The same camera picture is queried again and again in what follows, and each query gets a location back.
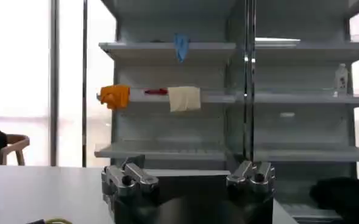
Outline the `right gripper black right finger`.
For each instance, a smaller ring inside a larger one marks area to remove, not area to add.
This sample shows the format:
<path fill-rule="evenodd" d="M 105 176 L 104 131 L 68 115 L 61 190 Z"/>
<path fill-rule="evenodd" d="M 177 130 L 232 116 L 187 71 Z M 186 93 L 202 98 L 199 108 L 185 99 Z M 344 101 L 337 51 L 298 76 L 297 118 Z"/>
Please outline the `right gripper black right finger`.
<path fill-rule="evenodd" d="M 275 191 L 275 168 L 269 162 L 253 163 L 243 161 L 239 167 L 226 176 L 226 186 L 237 189 L 245 187 L 256 194 L 271 194 Z"/>

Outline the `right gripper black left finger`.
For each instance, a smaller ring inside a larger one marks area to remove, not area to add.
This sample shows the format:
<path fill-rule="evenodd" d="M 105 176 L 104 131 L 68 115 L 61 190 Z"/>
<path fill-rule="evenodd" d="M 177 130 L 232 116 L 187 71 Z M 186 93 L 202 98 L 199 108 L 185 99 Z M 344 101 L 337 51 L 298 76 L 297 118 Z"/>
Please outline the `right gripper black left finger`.
<path fill-rule="evenodd" d="M 118 167 L 105 166 L 101 172 L 102 194 L 133 196 L 137 191 L 152 194 L 157 191 L 159 179 L 144 171 L 145 155 L 127 157 Z"/>

